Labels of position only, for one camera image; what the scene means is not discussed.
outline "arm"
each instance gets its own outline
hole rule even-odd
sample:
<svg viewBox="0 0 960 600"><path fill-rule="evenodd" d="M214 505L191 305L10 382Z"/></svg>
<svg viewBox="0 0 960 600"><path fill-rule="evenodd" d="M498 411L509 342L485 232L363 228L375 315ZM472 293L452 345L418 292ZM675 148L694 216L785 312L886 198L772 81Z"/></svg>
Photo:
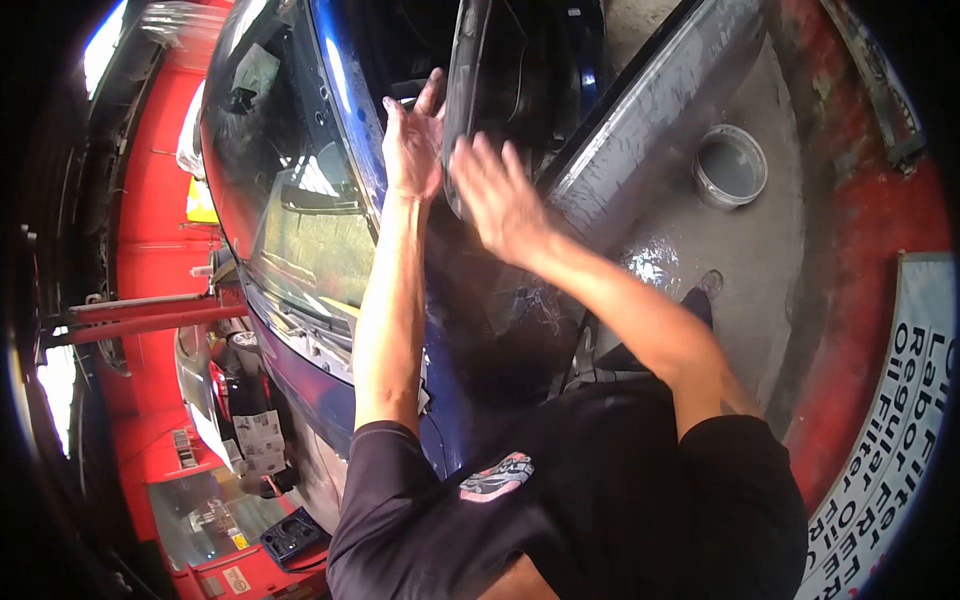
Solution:
<svg viewBox="0 0 960 600"><path fill-rule="evenodd" d="M670 387L678 439L711 417L761 416L699 319L549 224L512 144L501 160L483 134L460 139L450 173L488 250L579 300Z"/></svg>
<svg viewBox="0 0 960 600"><path fill-rule="evenodd" d="M430 203L443 182L443 108L432 116L442 74L434 69L410 114L396 100L384 98L389 120L383 155L389 186L353 342L354 430L392 420L419 435L423 235Z"/></svg>

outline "car window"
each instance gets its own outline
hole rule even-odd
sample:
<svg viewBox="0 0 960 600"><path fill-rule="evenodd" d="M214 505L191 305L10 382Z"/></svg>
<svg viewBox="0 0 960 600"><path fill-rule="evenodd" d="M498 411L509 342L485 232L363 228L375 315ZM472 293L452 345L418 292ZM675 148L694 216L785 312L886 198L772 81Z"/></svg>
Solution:
<svg viewBox="0 0 960 600"><path fill-rule="evenodd" d="M177 343L184 356L193 356L197 353L197 327L181 327L177 330Z"/></svg>
<svg viewBox="0 0 960 600"><path fill-rule="evenodd" d="M254 545L287 516L275 498L241 492L239 481L227 467L217 467L147 486L160 543L174 569Z"/></svg>
<svg viewBox="0 0 960 600"><path fill-rule="evenodd" d="M325 316L324 299L360 305L373 260L371 213L306 7L268 2L251 18L257 6L234 5L211 61L204 166L247 273L297 308Z"/></svg>

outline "sign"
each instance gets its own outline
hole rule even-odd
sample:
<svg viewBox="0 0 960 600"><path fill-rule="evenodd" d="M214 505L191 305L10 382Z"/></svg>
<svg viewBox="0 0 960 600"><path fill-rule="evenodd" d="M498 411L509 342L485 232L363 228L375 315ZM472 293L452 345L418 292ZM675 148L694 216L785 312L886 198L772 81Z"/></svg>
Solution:
<svg viewBox="0 0 960 600"><path fill-rule="evenodd" d="M243 537L243 534L236 534L235 536L230 536L230 539L233 540L233 545L237 547L237 550L243 550L244 548L249 546L249 544L247 543L247 539Z"/></svg>
<svg viewBox="0 0 960 600"><path fill-rule="evenodd" d="M276 410L259 415L234 416L240 450L246 459L248 475L272 475L286 468L283 435Z"/></svg>
<svg viewBox="0 0 960 600"><path fill-rule="evenodd" d="M855 596L910 512L948 399L953 285L948 254L900 256L883 373L844 470L810 519L796 600Z"/></svg>
<svg viewBox="0 0 960 600"><path fill-rule="evenodd" d="M232 566L225 570L224 579L227 580L227 585L233 590L233 593L250 591L250 583L247 581L247 578L243 576L243 573L240 572L239 566Z"/></svg>

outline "car tail light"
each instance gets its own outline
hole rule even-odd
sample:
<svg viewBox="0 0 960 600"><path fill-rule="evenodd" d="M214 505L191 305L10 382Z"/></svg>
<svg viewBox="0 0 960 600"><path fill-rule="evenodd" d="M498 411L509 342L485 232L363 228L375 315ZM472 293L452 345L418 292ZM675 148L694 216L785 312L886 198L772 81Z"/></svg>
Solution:
<svg viewBox="0 0 960 600"><path fill-rule="evenodd" d="M263 371L260 372L260 383L263 384L263 393L267 395L267 401L270 401L270 381L267 379L267 374Z"/></svg>
<svg viewBox="0 0 960 600"><path fill-rule="evenodd" d="M224 416L224 419L230 420L227 376L212 360L210 361L210 377L213 379L211 387L213 388L213 397L217 398L217 405L220 406L220 414Z"/></svg>

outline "shoe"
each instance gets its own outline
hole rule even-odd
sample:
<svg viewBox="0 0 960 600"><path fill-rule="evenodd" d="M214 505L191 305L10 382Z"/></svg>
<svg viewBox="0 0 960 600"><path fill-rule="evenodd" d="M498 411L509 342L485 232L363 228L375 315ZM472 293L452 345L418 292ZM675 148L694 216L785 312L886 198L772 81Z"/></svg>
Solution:
<svg viewBox="0 0 960 600"><path fill-rule="evenodd" d="M707 274L697 282L697 289L703 290L710 301L716 299L723 289L723 275L716 269L710 269Z"/></svg>

